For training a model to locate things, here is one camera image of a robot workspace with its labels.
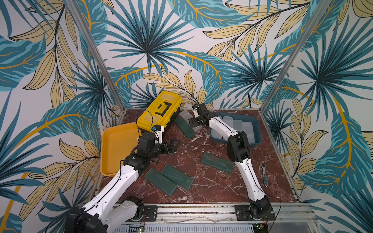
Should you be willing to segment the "clear ribbed case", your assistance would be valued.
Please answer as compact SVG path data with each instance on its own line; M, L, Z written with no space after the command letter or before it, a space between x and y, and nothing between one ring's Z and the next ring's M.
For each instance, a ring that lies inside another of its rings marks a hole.
M223 137L221 136L221 134L219 132L217 132L216 130L214 129L211 129L211 134L210 134L211 137L215 138L215 139L218 139L218 140L222 140Z

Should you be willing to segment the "clear rectangular case front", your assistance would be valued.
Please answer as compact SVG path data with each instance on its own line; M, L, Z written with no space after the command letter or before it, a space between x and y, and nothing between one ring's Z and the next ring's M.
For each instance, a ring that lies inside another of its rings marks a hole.
M243 131L243 121L240 120L240 119L234 119L233 120L233 128L236 130L236 131Z

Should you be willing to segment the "clear case stack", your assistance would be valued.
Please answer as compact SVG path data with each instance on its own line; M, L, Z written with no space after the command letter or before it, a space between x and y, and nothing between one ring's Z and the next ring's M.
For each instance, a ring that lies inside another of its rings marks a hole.
M252 144L255 143L254 128L251 122L243 122L242 130L246 133L248 141Z

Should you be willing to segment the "green pencil case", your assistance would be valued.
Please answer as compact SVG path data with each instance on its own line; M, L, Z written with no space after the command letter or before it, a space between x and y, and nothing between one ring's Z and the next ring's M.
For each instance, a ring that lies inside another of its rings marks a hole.
M195 136L194 130L189 126L189 124L182 118L178 117L174 120L180 131L183 133L183 135L190 139Z
M172 196L177 189L177 185L174 182L166 178L154 168L151 168L145 174L145 178L168 196Z
M163 168L161 174L186 190L190 190L194 183L193 178L189 177L188 175L170 165L166 165Z
M231 161L225 160L215 155L211 155L209 153L203 154L201 162L229 174L232 173L234 165Z

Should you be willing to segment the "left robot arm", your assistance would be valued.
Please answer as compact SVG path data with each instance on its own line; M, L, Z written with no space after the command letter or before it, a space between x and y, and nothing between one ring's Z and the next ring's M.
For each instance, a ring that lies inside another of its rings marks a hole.
M177 139L163 140L154 133L144 133L130 154L120 160L114 178L83 207L74 207L67 214L66 233L111 233L129 220L145 220L142 200L131 196L117 208L114 205L122 194L149 167L150 162L164 154L175 153L180 145Z

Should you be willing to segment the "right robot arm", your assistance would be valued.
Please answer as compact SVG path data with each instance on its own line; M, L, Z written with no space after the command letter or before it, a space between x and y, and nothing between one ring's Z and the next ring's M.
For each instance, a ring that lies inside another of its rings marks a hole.
M192 109L194 117L188 120L191 127L206 125L227 141L227 155L239 169L247 189L250 208L246 215L254 220L275 220L276 214L269 197L261 188L252 166L250 155L252 146L247 134L223 122L216 113L209 111L205 104L194 104Z

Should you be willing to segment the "yellow black toolbox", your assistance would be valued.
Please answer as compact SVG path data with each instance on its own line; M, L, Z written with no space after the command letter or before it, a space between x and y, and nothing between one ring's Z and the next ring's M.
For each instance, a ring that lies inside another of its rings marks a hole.
M182 103L182 97L178 94L162 91L138 118L138 128L142 131L151 132L155 125L163 126L162 136L164 137L179 115Z

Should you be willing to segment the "teal plastic tray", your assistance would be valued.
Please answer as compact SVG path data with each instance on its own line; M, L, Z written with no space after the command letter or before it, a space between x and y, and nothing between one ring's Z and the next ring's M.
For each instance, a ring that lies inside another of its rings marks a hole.
M256 145L258 145L258 144L260 144L262 142L262 135L261 135L261 130L260 130L259 122L258 122L258 120L255 117L248 116L248 115L232 114L232 113L221 113L221 112L217 112L215 114L216 114L216 117L218 117L220 119L220 121L222 121L223 124L225 125L225 126L220 127L220 129L217 131L220 134L221 134L221 132L223 132L223 130L221 128L223 128L224 130L227 131L227 127L229 127L227 124L225 124L225 122L223 121L222 118L224 116L229 116L229 117L232 117L233 120L234 119L240 119L243 122L251 122L253 124L254 136L255 136L255 143L252 143L252 144L250 143L253 147L255 147ZM216 130L217 124L218 124L217 121L215 121L215 123L213 124L213 125L215 125L215 127L214 126L213 127L209 126L210 127L210 134L211 134L211 129ZM227 144L227 139L224 138L224 137L223 137L222 140L215 139L215 138L213 138L211 136L210 136L210 138L211 138L211 140L213 142L217 142L217 143L221 143L221 144Z

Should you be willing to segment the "yellow plastic tray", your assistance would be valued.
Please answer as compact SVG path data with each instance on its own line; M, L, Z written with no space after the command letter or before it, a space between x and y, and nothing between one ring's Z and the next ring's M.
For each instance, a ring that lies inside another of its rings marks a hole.
M114 177L120 168L120 161L130 155L137 146L141 131L135 122L110 127L102 134L101 174Z

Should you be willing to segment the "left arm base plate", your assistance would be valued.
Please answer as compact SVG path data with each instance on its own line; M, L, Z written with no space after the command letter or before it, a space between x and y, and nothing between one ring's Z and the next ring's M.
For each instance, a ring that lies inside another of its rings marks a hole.
M157 205L146 205L146 206L137 206L137 211L134 216L128 218L125 222L155 222L158 214Z

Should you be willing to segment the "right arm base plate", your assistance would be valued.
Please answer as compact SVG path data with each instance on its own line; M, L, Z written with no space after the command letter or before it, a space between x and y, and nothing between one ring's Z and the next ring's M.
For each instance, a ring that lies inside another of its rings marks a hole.
M238 221L261 221L261 220L275 220L275 212L270 207L267 210L260 210L254 205L244 204L235 205L235 214Z

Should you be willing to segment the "aluminium front rail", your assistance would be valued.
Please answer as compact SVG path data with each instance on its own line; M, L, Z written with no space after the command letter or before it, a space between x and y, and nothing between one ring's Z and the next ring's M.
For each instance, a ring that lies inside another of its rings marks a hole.
M244 204L161 204L158 206L156 222L164 221L166 224L173 222L182 223L192 220L200 221L203 218L212 222L238 221L234 209L235 205ZM272 207L276 214L275 220L253 222L315 222L317 220L311 205L307 203L273 203Z

